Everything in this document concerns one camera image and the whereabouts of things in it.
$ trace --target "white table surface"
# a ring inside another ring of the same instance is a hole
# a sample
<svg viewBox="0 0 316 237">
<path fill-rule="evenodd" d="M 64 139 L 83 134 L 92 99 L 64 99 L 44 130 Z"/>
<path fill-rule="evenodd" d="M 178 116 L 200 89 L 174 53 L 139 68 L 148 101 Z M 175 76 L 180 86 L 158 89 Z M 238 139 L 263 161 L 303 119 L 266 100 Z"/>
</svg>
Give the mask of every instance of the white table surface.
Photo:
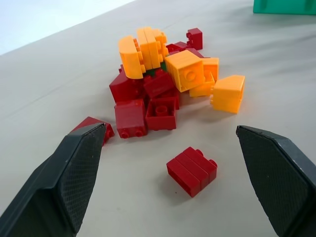
<svg viewBox="0 0 316 237">
<path fill-rule="evenodd" d="M 177 129 L 120 139 L 102 150 L 78 237 L 276 237 L 249 181 L 235 134 L 245 124 L 287 136 L 313 161 L 316 132 L 315 17 L 253 15 L 252 0 L 137 0 L 0 57 L 0 213 L 32 171 L 85 117 L 115 129 L 109 83 L 118 40 L 162 29 L 168 42 L 203 31 L 220 77 L 246 76 L 238 115 L 208 98 L 183 98 Z M 218 163 L 195 198 L 165 164 L 188 146 Z"/>
</svg>

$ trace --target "pile of lego bricks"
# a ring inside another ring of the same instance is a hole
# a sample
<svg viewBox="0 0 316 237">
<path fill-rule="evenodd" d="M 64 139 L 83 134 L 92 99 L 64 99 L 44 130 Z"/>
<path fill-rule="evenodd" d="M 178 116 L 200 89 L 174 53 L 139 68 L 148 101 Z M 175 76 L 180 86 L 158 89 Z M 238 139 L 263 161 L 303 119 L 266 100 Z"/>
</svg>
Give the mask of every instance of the pile of lego bricks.
<svg viewBox="0 0 316 237">
<path fill-rule="evenodd" d="M 244 76 L 218 80 L 219 59 L 203 57 L 202 32 L 188 30 L 187 43 L 166 45 L 164 32 L 151 27 L 137 30 L 119 43 L 122 65 L 110 84 L 117 130 L 121 138 L 142 137 L 148 130 L 176 129 L 179 93 L 210 96 L 213 109 L 238 113 Z"/>
</svg>

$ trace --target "textured gripper pad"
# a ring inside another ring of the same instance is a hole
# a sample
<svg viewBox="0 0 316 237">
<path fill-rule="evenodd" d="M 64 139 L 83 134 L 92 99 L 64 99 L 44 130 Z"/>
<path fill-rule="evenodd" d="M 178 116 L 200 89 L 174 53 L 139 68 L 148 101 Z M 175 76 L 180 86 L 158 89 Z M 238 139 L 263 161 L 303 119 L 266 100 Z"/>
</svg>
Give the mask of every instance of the textured gripper pad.
<svg viewBox="0 0 316 237">
<path fill-rule="evenodd" d="M 307 157 L 290 140 L 277 134 L 239 126 L 237 135 L 251 184 L 278 236 L 315 237 L 315 222 L 309 224 L 308 228 L 314 229 L 309 235 L 303 234 L 302 229 L 307 219 L 311 220 L 307 213 L 315 203 L 315 191 L 278 139 L 285 141 L 285 147 L 295 151 L 296 156 Z"/>
<path fill-rule="evenodd" d="M 93 191 L 101 154 L 103 128 L 86 135 L 58 183 L 58 195 L 75 233 L 80 230 Z"/>
</svg>

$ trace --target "white backdrop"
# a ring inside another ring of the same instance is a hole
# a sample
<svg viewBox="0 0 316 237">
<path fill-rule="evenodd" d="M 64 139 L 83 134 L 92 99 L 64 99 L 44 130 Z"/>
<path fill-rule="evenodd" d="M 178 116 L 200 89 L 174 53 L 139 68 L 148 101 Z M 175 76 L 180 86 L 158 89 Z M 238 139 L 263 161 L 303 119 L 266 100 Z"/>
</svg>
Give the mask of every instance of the white backdrop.
<svg viewBox="0 0 316 237">
<path fill-rule="evenodd" d="M 246 76 L 238 115 L 208 98 L 183 98 L 174 131 L 115 137 L 102 150 L 78 237 L 276 237 L 249 181 L 236 126 L 287 136 L 316 162 L 316 18 L 253 15 L 251 0 L 137 0 L 0 57 L 0 213 L 31 172 L 85 117 L 115 129 L 109 83 L 119 38 L 162 29 L 168 42 L 203 31 L 220 78 Z M 188 146 L 218 163 L 218 177 L 190 198 L 165 164 Z"/>
</svg>

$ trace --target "orange lego brick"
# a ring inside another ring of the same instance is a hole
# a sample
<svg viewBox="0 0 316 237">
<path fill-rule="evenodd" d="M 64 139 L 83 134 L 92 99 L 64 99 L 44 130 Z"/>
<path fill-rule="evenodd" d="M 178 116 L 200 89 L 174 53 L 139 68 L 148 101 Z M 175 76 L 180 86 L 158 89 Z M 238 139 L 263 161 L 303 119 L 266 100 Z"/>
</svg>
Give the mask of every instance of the orange lego brick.
<svg viewBox="0 0 316 237">
<path fill-rule="evenodd" d="M 210 96 L 213 93 L 215 82 L 206 81 L 204 84 L 189 90 L 190 97 Z"/>
<path fill-rule="evenodd" d="M 153 68 L 160 68 L 160 63 L 163 62 L 160 41 L 156 41 L 152 28 L 145 27 L 144 32 L 149 47 L 152 66 Z"/>
<path fill-rule="evenodd" d="M 118 42 L 118 47 L 126 76 L 130 79 L 142 79 L 146 69 L 137 40 L 126 36 Z"/>
<path fill-rule="evenodd" d="M 245 76 L 230 76 L 215 83 L 213 109 L 237 114 L 243 98 Z"/>
<path fill-rule="evenodd" d="M 140 51 L 143 54 L 144 65 L 146 70 L 153 69 L 152 60 L 150 58 L 149 47 L 145 36 L 144 28 L 137 30 L 137 38 L 140 47 Z"/>
<path fill-rule="evenodd" d="M 209 75 L 211 72 L 215 82 L 218 79 L 219 58 L 202 58 L 204 65 L 204 75 Z M 205 81 L 208 81 L 209 76 L 205 76 Z"/>
<path fill-rule="evenodd" d="M 153 29 L 153 33 L 154 33 L 156 41 L 160 42 L 161 54 L 162 54 L 162 58 L 164 60 L 166 58 L 166 56 L 169 54 L 168 49 L 165 45 L 167 43 L 167 37 L 164 34 L 164 32 L 160 31 L 159 29 Z"/>
<path fill-rule="evenodd" d="M 188 50 L 166 57 L 167 71 L 180 92 L 205 82 L 202 59 Z"/>
</svg>

